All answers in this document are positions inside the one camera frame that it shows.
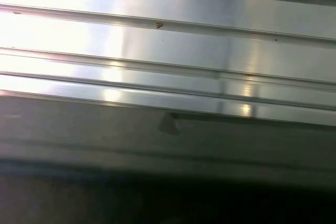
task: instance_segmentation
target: shiny metal sheet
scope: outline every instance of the shiny metal sheet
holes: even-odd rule
[[[0,25],[0,47],[336,82],[333,48],[14,14]]]
[[[0,75],[0,90],[2,90],[0,95],[9,95],[7,91],[10,91],[105,103],[336,126],[336,111],[233,101],[198,95],[114,88],[6,75]]]
[[[336,126],[336,111],[269,104],[259,105],[254,109],[256,117],[261,119]]]
[[[0,92],[0,95],[6,95],[6,91],[11,91],[205,113],[218,113],[221,103],[220,99],[197,95],[116,88],[7,75],[0,75],[0,90],[3,90],[2,93]]]
[[[244,83],[224,81],[223,90],[227,96],[242,97],[250,101],[336,110],[336,90],[308,89],[252,81]]]
[[[9,55],[0,55],[0,58],[5,58],[0,64],[0,73],[17,76],[204,95],[221,94],[221,81],[208,78],[124,70],[116,67],[82,66]]]
[[[228,42],[222,37],[14,14],[0,15],[0,26],[2,47],[200,68],[223,68]]]
[[[333,6],[276,0],[0,0],[0,3],[336,39]]]
[[[334,90],[318,90],[256,81],[125,70],[121,67],[83,66],[22,56],[0,57],[4,59],[0,65],[2,74],[336,110],[336,87]],[[243,110],[236,109],[235,103],[231,103],[225,108],[225,114],[237,115],[239,110],[239,115],[250,116],[250,106],[243,107]]]

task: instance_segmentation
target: aluminum surface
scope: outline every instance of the aluminum surface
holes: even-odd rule
[[[336,87],[332,90],[332,86],[317,90],[229,78],[213,79],[125,70],[121,67],[84,66],[10,55],[0,57],[5,58],[0,65],[2,74],[336,110]],[[240,115],[250,116],[251,107],[247,105],[243,111],[246,114]],[[232,114],[227,107],[223,113]]]
[[[6,92],[336,126],[336,111],[0,75]]]
[[[0,0],[0,3],[336,39],[333,6],[275,0]]]
[[[2,47],[336,81],[334,48],[14,14],[0,24]]]
[[[335,0],[0,0],[1,89],[334,125],[335,16]]]

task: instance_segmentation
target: corrugated metal panel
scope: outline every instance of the corrugated metal panel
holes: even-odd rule
[[[0,158],[334,187],[335,17],[336,0],[0,0]]]
[[[0,16],[6,91],[336,125],[336,0],[0,0]]]

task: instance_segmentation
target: small stain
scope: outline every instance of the small stain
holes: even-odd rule
[[[160,27],[163,27],[163,24],[160,22],[156,22],[156,28],[159,29]]]

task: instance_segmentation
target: gray metal surface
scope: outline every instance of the gray metal surface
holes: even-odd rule
[[[0,157],[334,185],[335,16],[336,0],[0,0]]]
[[[336,39],[334,6],[276,0],[0,0],[0,3]]]

